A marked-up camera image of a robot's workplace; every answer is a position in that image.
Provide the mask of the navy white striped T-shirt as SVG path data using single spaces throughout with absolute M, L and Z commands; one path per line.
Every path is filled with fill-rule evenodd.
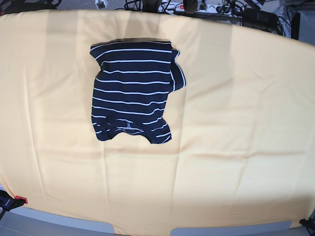
M 186 79 L 179 50 L 169 41 L 115 40 L 91 46 L 100 71 L 92 96 L 92 125 L 100 141 L 120 133 L 164 144 L 172 135 L 163 113 L 170 93 Z

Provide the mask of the yellow table cloth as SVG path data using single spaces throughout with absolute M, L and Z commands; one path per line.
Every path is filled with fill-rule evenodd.
M 172 140 L 91 122 L 90 46 L 169 40 L 187 85 L 170 94 Z M 0 19 L 0 182 L 28 207 L 116 233 L 291 221 L 315 208 L 315 48 L 246 27 L 130 11 Z

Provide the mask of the white power strip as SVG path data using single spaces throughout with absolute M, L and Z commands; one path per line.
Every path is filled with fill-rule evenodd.
M 170 4 L 168 2 L 163 1 L 159 6 L 157 12 L 158 13 L 198 13 L 198 14 L 215 14 L 218 13 L 218 10 L 222 10 L 222 5 L 210 4 L 202 1 L 197 1 L 193 6 L 187 6 L 187 11 L 185 11 L 185 6 L 183 2 L 174 2 L 171 1 Z

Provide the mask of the black power adapter box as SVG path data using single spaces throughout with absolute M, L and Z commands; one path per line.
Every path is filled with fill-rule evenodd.
M 243 20 L 251 24 L 273 27 L 278 24 L 279 17 L 274 13 L 256 10 L 253 8 L 246 8 Z

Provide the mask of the grey chair back right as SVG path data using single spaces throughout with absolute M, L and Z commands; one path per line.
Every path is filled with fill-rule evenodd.
M 221 228 L 175 228 L 171 236 L 247 236 L 288 230 L 291 221 Z

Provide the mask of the grey chair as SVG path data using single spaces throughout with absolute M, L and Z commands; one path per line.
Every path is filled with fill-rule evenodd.
M 56 222 L 6 213 L 0 220 L 2 236 L 113 236 L 113 227 L 99 222 L 57 217 Z
M 247 236 L 288 230 L 291 221 L 221 228 L 175 228 L 171 236 Z

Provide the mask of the grey chair back left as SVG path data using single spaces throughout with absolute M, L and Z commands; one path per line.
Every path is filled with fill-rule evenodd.
M 56 222 L 6 213 L 0 220 L 2 236 L 113 236 L 113 227 L 99 222 L 57 217 Z

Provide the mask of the blue red table clamp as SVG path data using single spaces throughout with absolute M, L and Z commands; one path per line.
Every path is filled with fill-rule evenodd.
M 28 200 L 23 197 L 17 196 L 12 198 L 6 191 L 0 191 L 0 207 L 5 211 L 11 211 L 12 209 L 21 207 L 28 203 Z

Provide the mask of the black right table clamp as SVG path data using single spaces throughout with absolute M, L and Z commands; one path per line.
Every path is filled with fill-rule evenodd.
M 309 219 L 302 219 L 299 222 L 303 227 L 305 227 L 309 233 L 310 236 L 315 236 L 315 219 L 309 218 Z

